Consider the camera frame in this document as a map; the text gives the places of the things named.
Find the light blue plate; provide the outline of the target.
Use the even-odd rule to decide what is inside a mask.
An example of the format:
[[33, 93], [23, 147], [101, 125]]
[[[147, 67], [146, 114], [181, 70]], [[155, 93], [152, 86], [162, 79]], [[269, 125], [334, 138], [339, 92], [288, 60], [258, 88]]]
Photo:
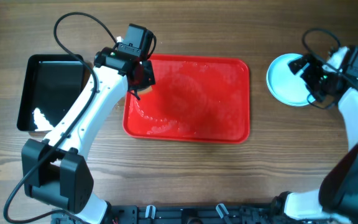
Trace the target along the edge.
[[300, 77], [303, 71], [300, 70], [294, 75], [288, 66], [291, 61], [301, 57], [301, 54], [283, 54], [277, 57], [267, 70], [266, 82], [269, 91], [286, 105], [301, 107], [315, 102], [306, 82]]

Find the green and orange sponge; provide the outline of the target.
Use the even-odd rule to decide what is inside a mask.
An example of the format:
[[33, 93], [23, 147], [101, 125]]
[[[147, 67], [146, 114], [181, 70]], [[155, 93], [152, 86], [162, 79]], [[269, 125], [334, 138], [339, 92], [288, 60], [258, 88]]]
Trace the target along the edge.
[[137, 94], [138, 94], [138, 95], [144, 95], [144, 94], [146, 94], [146, 93], [149, 93], [150, 91], [152, 91], [152, 87], [151, 87], [151, 86], [149, 86], [148, 88], [145, 88], [145, 89], [143, 89], [143, 90], [138, 90], [138, 91], [137, 91]]

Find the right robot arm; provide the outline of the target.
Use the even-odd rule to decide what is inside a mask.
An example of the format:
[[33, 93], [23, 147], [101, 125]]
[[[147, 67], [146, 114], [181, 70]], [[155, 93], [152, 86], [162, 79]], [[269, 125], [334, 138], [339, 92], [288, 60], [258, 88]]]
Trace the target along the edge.
[[290, 106], [333, 96], [348, 141], [348, 153], [319, 189], [282, 193], [272, 202], [273, 215], [303, 223], [358, 223], [358, 46], [340, 47], [326, 62], [312, 54], [281, 55], [269, 65], [266, 82], [271, 94]]

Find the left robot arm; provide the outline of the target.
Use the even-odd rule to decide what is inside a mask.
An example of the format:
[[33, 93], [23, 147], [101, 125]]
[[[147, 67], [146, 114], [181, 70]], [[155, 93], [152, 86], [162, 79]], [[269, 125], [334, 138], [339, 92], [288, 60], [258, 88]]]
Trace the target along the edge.
[[29, 139], [22, 148], [26, 196], [54, 206], [82, 223], [111, 223], [111, 204], [93, 193], [86, 160], [91, 145], [114, 105], [127, 93], [155, 84], [150, 57], [156, 37], [129, 24], [125, 39], [98, 52], [90, 78], [60, 124], [42, 141]]

